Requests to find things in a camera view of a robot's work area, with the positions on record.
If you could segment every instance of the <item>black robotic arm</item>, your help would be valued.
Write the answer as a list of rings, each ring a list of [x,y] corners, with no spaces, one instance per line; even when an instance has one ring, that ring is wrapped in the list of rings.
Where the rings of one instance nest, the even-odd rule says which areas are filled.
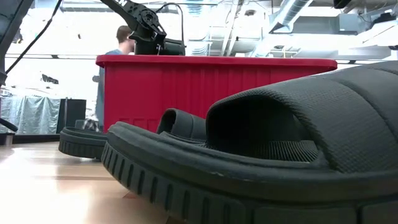
[[[156,12],[130,0],[101,0],[119,14],[132,30],[136,55],[185,55],[183,40],[166,38]]]

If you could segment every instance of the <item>red bin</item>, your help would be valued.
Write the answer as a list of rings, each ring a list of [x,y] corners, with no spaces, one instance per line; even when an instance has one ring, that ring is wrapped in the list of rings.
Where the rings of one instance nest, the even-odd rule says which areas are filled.
[[[326,59],[158,55],[100,55],[96,64],[105,68],[104,130],[124,121],[149,131],[167,108],[205,118],[240,91],[337,68]]]

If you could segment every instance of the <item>wooden floor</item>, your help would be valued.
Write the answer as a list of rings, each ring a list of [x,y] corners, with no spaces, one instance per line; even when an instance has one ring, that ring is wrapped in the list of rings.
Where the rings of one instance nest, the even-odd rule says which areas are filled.
[[[99,162],[57,142],[0,147],[0,223],[164,224],[167,214],[130,194]]]

